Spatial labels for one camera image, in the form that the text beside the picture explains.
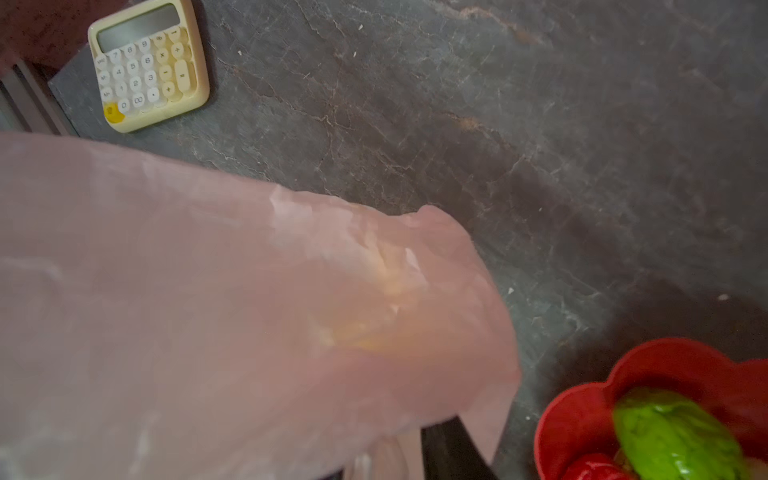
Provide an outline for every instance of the translucent bag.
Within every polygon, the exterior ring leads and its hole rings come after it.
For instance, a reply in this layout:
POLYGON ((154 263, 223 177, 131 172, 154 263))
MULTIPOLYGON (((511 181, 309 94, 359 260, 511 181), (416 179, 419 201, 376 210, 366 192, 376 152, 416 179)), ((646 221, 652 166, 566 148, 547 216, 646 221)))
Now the translucent bag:
POLYGON ((457 413, 498 444, 515 333, 435 207, 2 134, 0 225, 11 479, 310 480, 457 413))

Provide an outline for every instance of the red vegetable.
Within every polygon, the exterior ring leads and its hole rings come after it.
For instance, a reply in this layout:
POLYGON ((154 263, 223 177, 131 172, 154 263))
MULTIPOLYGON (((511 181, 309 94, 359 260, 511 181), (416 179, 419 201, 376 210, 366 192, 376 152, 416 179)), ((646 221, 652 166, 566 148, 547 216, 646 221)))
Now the red vegetable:
POLYGON ((591 453, 573 462, 562 480, 634 480, 611 457, 591 453))

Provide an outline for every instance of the calculator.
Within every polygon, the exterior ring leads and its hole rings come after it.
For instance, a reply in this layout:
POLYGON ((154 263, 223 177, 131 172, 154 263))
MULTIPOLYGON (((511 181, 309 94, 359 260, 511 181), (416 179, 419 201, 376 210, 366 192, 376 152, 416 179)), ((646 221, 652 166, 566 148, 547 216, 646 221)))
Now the calculator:
POLYGON ((127 133, 200 107, 210 85, 190 0, 147 0, 88 29, 104 118, 127 133))

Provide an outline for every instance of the red flower-shaped bowl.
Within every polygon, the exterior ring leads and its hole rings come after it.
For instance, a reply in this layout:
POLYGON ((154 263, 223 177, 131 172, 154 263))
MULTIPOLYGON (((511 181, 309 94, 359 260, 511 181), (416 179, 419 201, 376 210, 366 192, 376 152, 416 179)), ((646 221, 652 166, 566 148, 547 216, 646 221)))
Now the red flower-shaped bowl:
POLYGON ((627 353, 608 380, 561 393, 536 429, 534 455, 541 480, 559 480, 579 456, 618 450, 611 410, 635 386, 679 392, 717 417, 744 454, 768 461, 768 360, 734 363, 689 339, 659 339, 627 353))

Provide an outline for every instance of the calculator key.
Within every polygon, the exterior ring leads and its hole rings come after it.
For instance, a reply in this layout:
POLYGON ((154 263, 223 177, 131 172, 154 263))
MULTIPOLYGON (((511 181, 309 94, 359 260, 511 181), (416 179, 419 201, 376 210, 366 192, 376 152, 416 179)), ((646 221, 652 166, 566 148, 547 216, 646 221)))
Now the calculator key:
POLYGON ((119 48, 111 50, 109 53, 107 53, 107 56, 115 65, 119 65, 123 60, 123 52, 121 52, 119 48))
POLYGON ((175 26, 173 28, 170 28, 165 31, 165 33, 168 34, 168 38, 173 43, 176 43, 178 41, 181 41, 183 43, 187 43, 187 30, 184 27, 175 26))
POLYGON ((144 70, 151 70, 154 67, 154 56, 151 53, 141 57, 141 66, 144 70))
POLYGON ((112 87, 104 87, 101 89, 101 101, 108 104, 113 98, 114 92, 112 91, 112 87))
POLYGON ((149 37, 144 37, 139 40, 139 50, 141 53, 149 53, 152 49, 152 40, 149 37))
POLYGON ((174 68, 170 65, 160 67, 160 79, 162 81, 171 81, 174 79, 174 68))
POLYGON ((105 87, 109 85, 109 79, 110 75, 109 72, 106 70, 98 72, 98 84, 104 85, 105 87))
POLYGON ((131 101, 127 98, 121 98, 118 100, 118 110, 123 115, 128 115, 131 113, 131 101))
POLYGON ((148 87, 153 87, 157 84, 157 72, 154 70, 149 70, 144 74, 144 83, 147 84, 148 87))
POLYGON ((138 75, 141 71, 141 60, 138 58, 134 58, 133 60, 129 60, 127 64, 125 64, 125 69, 127 70, 128 74, 132 77, 134 75, 138 75))
POLYGON ((160 94, 159 88, 152 87, 147 90, 147 102, 149 102, 150 105, 154 105, 155 107, 162 107, 168 103, 168 100, 160 94))
POLYGON ((131 87, 132 91, 141 91, 141 77, 131 77, 128 81, 128 85, 131 87))
POLYGON ((134 108, 142 108, 145 101, 146 97, 143 93, 138 92, 134 94, 134 108))
POLYGON ((160 89, 157 87, 152 87, 147 89, 147 101, 151 104, 155 103, 156 101, 160 100, 160 89))
POLYGON ((101 54, 94 58, 94 63, 96 64, 96 69, 99 71, 106 70, 107 69, 107 63, 109 62, 109 59, 107 58, 107 55, 101 54))
POLYGON ((172 81, 167 81, 163 84, 163 96, 170 101, 179 101, 181 92, 176 89, 172 81))
POLYGON ((176 71, 176 85, 181 93, 187 93, 192 88, 192 78, 190 77, 189 64, 184 60, 179 60, 174 65, 176 71))
POLYGON ((176 58, 177 60, 184 60, 189 58, 189 48, 185 47, 183 43, 177 42, 171 45, 170 47, 170 53, 176 58))
POLYGON ((136 56, 136 45, 129 43, 128 45, 125 45, 123 47, 123 53, 125 53, 125 58, 133 58, 136 56))
POLYGON ((167 48, 161 48, 160 50, 158 50, 154 54, 154 57, 157 59, 157 62, 160 63, 161 65, 167 64, 170 60, 170 54, 168 53, 167 48))
POLYGON ((104 106, 104 118, 111 124, 119 124, 123 121, 125 115, 118 109, 118 104, 111 103, 104 106))
POLYGON ((122 98, 128 95, 128 85, 124 81, 118 81, 114 84, 114 96, 122 98))
POLYGON ((167 38, 165 37, 164 31, 159 31, 158 33, 152 35, 152 43, 154 43, 155 47, 163 48, 165 47, 166 42, 167 38))
POLYGON ((112 68, 112 78, 114 78, 115 81, 120 81, 125 78, 125 67, 123 65, 118 65, 115 68, 112 68))

